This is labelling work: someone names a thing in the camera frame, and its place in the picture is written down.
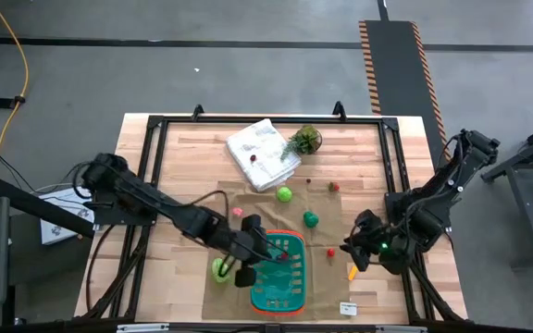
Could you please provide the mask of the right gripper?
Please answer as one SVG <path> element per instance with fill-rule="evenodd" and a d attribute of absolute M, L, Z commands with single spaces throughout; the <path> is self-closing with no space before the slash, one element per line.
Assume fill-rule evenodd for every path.
<path fill-rule="evenodd" d="M 352 259 L 357 270 L 365 272 L 369 266 L 369 255 L 357 253 L 356 249 L 360 248 L 368 253 L 379 253 L 386 243 L 386 226 L 377 215 L 366 209 L 354 220 L 347 244 L 342 244 L 340 249 L 352 253 Z"/>

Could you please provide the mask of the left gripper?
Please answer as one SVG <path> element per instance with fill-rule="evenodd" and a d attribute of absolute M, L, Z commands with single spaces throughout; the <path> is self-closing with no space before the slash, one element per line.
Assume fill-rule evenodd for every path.
<path fill-rule="evenodd" d="M 219 251 L 241 260 L 245 265 L 254 265 L 259 262 L 277 265 L 287 263 L 287 257 L 269 258 L 267 244 L 281 253 L 288 254 L 288 252 L 275 242 L 264 238 L 264 231 L 259 215 L 244 217 L 241 229 L 232 229 L 229 221 L 222 216 L 219 219 Z"/>

